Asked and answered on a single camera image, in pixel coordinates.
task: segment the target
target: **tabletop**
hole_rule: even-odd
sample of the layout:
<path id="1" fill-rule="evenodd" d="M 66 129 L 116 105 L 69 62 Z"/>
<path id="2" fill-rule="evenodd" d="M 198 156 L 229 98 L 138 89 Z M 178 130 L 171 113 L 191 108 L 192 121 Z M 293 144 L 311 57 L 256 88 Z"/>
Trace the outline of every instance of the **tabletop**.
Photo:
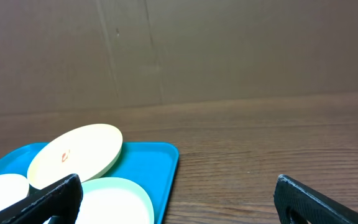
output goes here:
<path id="1" fill-rule="evenodd" d="M 279 174 L 358 212 L 358 93 L 0 115 L 0 158 L 92 123 L 179 149 L 165 223 L 279 223 Z"/>

